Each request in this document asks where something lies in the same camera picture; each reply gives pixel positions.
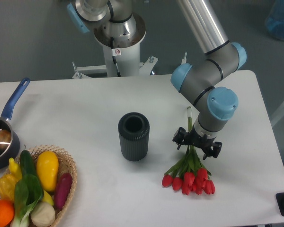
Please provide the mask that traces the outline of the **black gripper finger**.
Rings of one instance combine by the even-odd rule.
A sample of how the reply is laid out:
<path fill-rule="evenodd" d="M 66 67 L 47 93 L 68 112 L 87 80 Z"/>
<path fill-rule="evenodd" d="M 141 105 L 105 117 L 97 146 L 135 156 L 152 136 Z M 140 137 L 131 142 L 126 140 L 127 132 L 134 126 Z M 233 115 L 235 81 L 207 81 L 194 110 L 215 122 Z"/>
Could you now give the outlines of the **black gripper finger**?
<path fill-rule="evenodd" d="M 202 148 L 202 151 L 204 152 L 203 160 L 206 160 L 208 157 L 217 158 L 220 154 L 221 149 L 221 142 L 212 142 L 210 145 L 205 146 L 204 148 Z"/>
<path fill-rule="evenodd" d="M 187 135 L 188 133 L 183 127 L 179 127 L 179 129 L 175 132 L 172 141 L 177 144 L 177 150 L 179 150 L 182 145 L 187 145 Z"/>

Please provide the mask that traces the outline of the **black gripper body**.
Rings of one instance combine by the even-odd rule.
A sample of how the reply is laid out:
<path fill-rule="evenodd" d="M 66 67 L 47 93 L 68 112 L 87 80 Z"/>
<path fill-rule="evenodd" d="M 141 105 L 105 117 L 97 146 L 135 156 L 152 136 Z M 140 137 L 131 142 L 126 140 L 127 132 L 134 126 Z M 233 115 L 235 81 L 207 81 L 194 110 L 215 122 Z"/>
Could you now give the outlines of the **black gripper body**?
<path fill-rule="evenodd" d="M 190 145 L 193 145 L 197 148 L 205 149 L 212 146 L 215 137 L 210 137 L 207 134 L 200 136 L 195 129 L 192 129 L 188 134 L 187 140 Z"/>

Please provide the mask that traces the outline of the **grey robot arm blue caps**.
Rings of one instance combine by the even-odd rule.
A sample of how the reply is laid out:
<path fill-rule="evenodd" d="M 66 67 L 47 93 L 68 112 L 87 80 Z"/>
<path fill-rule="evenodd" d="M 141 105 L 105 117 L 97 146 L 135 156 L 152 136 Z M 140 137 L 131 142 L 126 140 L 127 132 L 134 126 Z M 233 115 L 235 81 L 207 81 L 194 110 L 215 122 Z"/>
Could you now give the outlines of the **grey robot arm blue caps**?
<path fill-rule="evenodd" d="M 238 70 L 247 59 L 245 49 L 230 43 L 211 4 L 207 0 L 180 0 L 178 5 L 194 33 L 206 59 L 194 67 L 178 66 L 171 83 L 199 112 L 190 132 L 179 128 L 173 141 L 193 145 L 204 157 L 218 157 L 222 143 L 217 133 L 238 107 L 236 94 L 217 84 Z M 132 10 L 129 0 L 73 0 L 67 11 L 82 33 L 93 32 L 103 46 L 109 77 L 138 76 L 146 68 L 140 64 L 140 42 L 146 34 L 143 19 Z"/>

